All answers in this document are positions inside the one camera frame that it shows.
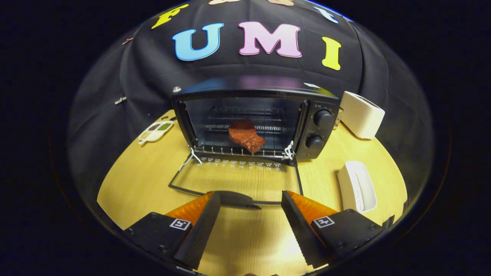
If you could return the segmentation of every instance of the table surface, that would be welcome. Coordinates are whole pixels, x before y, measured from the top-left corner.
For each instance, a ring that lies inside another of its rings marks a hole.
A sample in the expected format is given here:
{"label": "table surface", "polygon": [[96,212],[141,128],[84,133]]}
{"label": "table surface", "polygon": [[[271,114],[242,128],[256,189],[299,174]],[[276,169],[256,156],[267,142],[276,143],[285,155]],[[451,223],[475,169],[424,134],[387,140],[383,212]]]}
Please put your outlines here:
{"label": "table surface", "polygon": [[[169,110],[163,116],[172,118],[174,114],[174,110]],[[190,153],[177,121],[159,141],[144,145],[138,142],[135,139],[116,160],[97,197],[102,209],[122,229],[150,212],[165,214],[196,198],[168,187]],[[342,211],[337,172],[346,161],[363,162],[373,181],[377,206],[363,215],[379,225],[392,215],[395,221],[400,218],[407,191],[397,165],[376,138],[358,139],[342,123],[332,131],[318,158],[298,161],[304,196]],[[188,170],[197,169],[189,166]],[[235,186],[239,190],[255,190],[264,196],[273,191],[281,198],[281,189],[285,188],[282,183],[290,177],[284,175],[292,174],[268,173],[273,175],[268,176],[273,177],[273,181],[262,183],[264,173],[235,171],[233,178],[227,174],[205,173],[202,181],[190,181],[187,188],[221,183],[222,189],[216,190],[226,190],[226,185],[233,182],[239,183]],[[282,208],[279,205],[261,207],[262,210],[221,207],[198,272],[214,276],[247,273],[298,276],[314,270],[305,263]]]}

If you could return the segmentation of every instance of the letter u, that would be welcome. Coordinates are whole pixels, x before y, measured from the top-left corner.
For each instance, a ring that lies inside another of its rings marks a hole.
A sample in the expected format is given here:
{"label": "letter u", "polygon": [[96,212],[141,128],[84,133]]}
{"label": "letter u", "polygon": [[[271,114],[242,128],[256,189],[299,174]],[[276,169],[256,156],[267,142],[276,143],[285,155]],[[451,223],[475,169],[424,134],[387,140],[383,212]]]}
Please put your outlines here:
{"label": "letter u", "polygon": [[195,29],[182,31],[173,36],[172,40],[176,42],[177,58],[184,61],[193,61],[212,55],[220,46],[220,28],[223,26],[223,23],[204,26],[203,30],[207,33],[208,44],[199,50],[195,50],[191,46],[191,37],[196,32]]}

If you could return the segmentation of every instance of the steak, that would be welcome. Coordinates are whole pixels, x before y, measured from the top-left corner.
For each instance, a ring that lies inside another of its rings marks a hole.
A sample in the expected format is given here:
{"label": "steak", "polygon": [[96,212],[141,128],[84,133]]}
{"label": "steak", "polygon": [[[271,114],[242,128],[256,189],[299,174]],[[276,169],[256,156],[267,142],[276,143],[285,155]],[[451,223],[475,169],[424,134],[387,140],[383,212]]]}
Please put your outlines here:
{"label": "steak", "polygon": [[246,148],[250,153],[256,153],[266,143],[257,135],[252,121],[249,119],[238,120],[228,127],[228,136],[237,144]]}

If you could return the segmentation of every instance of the yellow letter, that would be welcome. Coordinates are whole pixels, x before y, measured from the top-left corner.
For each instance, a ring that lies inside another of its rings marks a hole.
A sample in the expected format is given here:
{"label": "yellow letter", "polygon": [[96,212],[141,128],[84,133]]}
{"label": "yellow letter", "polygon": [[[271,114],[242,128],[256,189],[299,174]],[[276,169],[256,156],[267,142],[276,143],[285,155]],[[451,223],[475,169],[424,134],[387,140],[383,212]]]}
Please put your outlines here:
{"label": "yellow letter", "polygon": [[171,11],[168,11],[166,13],[164,13],[163,15],[159,16],[159,20],[157,21],[157,23],[155,23],[155,25],[152,27],[152,28],[155,28],[155,27],[158,27],[166,22],[169,22],[171,20],[171,16],[174,16],[176,14],[179,13],[179,11],[185,7],[189,6],[188,4],[185,4],[185,5],[182,5],[178,8],[175,8]]}
{"label": "yellow letter", "polygon": [[328,37],[323,37],[322,40],[326,43],[326,58],[322,60],[322,65],[329,67],[334,70],[341,69],[339,65],[339,48],[341,44],[334,39]]}

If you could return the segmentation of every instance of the letter m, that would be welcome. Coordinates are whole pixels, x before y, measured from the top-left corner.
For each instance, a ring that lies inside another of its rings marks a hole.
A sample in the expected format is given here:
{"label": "letter m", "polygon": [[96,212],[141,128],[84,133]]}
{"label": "letter m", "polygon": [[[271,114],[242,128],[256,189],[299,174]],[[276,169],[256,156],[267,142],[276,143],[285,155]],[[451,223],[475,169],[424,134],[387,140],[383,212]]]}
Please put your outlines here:
{"label": "letter m", "polygon": [[288,57],[301,57],[297,33],[300,28],[294,25],[281,24],[270,33],[259,22],[242,22],[239,27],[244,29],[244,47],[239,50],[242,55],[257,55],[261,50],[256,47],[256,40],[267,54],[271,54],[274,48],[280,43],[276,52],[278,55]]}

